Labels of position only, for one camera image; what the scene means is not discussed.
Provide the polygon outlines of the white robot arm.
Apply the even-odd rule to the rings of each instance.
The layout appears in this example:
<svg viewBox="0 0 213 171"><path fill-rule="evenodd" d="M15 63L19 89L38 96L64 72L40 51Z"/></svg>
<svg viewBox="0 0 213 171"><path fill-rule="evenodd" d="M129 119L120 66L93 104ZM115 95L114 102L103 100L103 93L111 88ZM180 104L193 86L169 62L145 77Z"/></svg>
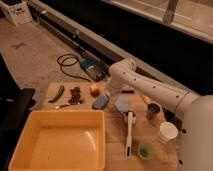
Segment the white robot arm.
<svg viewBox="0 0 213 171"><path fill-rule="evenodd" d="M110 66L106 84L110 98L127 84L160 103L182 120L178 171L213 171L213 95L201 96L135 70L136 62L131 58Z"/></svg>

